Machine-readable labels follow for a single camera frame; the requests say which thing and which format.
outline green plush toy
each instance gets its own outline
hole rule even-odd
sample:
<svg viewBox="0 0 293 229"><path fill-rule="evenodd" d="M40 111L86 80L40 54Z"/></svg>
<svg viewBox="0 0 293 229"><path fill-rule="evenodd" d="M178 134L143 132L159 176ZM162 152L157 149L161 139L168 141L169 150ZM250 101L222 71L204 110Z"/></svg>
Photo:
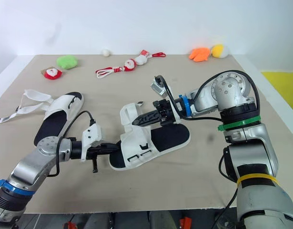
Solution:
<svg viewBox="0 0 293 229"><path fill-rule="evenodd" d="M57 58L56 63L59 67L63 69L69 69L74 68L78 64L78 61L74 56L66 55Z"/></svg>

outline white sandal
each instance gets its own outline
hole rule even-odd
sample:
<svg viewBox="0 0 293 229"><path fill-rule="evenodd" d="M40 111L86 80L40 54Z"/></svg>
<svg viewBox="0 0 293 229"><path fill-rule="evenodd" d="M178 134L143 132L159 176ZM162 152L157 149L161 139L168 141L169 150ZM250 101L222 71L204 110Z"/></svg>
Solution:
<svg viewBox="0 0 293 229"><path fill-rule="evenodd" d="M190 132L182 124L166 125L153 130L150 126L132 125L133 120L142 114L140 106L132 103L125 105L120 111L125 130L117 143L121 150L109 156L110 166L115 170L136 168L190 142Z"/></svg>
<svg viewBox="0 0 293 229"><path fill-rule="evenodd" d="M22 107L21 105L25 97L40 103ZM49 94L28 89L25 90L16 112L8 117L0 118L0 123L4 123L17 115L25 115L36 110L46 111L44 121L34 139L34 144L37 145L44 137L62 136L80 111L83 103L84 97L78 92L67 93L54 100Z"/></svg>

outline blue ring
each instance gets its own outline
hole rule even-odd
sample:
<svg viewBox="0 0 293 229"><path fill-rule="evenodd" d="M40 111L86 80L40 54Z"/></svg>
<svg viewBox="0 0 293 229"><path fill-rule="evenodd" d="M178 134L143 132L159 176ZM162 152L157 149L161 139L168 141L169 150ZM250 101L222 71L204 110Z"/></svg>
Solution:
<svg viewBox="0 0 293 229"><path fill-rule="evenodd" d="M184 95L182 96L181 94L179 95L179 97L182 99L184 106L185 106L185 111L186 111L186 116L190 117L192 115L191 109L190 109L190 103L188 98Z"/></svg>
<svg viewBox="0 0 293 229"><path fill-rule="evenodd" d="M35 194L35 192L33 191L26 191L26 190L17 188L11 185L10 183L8 183L6 180L0 180L0 187L5 187L12 192L15 192L17 194L24 195L24 196L33 196Z"/></svg>

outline table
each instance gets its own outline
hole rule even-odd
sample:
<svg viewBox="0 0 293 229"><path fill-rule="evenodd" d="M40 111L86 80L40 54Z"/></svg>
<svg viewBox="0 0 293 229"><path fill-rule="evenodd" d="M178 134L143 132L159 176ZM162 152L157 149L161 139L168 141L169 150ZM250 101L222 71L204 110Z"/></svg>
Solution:
<svg viewBox="0 0 293 229"><path fill-rule="evenodd" d="M168 55L150 59L133 72L115 73L97 79L94 71L118 66L132 55L77 55L76 68L63 71L63 76L50 81L40 71L56 65L58 55L37 55L0 98L0 117L10 115L20 103L24 89L60 96L78 91L84 94L83 110L89 110L104 130L105 139L115 143L124 133L120 109L128 103L144 101L142 109L153 110L159 96L149 87L154 76L161 74L174 95L200 86L219 72L241 70L237 61L210 58L195 63L185 55ZM266 124L279 159L277 179L293 199L293 135L260 93L261 116ZM44 113L16 117L0 124L0 178L7 178L16 164L34 149L33 139ZM235 184L218 171L222 150L227 146L216 121L183 121L191 133L184 148L163 155L143 166L127 171L114 171L108 156L98 157L97 174L92 163L71 160L61 163L58 177L47 178L27 205L26 213L115 212L190 208L221 208L230 200ZM89 124L81 117L68 136L81 138Z"/></svg>

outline green ring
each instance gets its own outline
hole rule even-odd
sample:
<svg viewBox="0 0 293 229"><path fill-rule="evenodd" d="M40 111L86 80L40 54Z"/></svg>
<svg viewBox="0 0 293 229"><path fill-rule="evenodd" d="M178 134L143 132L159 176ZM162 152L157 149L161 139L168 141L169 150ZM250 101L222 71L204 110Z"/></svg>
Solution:
<svg viewBox="0 0 293 229"><path fill-rule="evenodd" d="M224 130L227 130L227 129L230 129L230 128L234 128L234 127L238 127L238 126L242 126L242 125L247 125L247 124L250 124L250 123L255 123L255 122L260 121L260 120L261 120L261 116L258 115L258 116L248 118L248 119L244 119L244 120L241 120L241 121L238 121L238 122L235 122L235 123L219 125L218 130L219 131L224 131Z"/></svg>

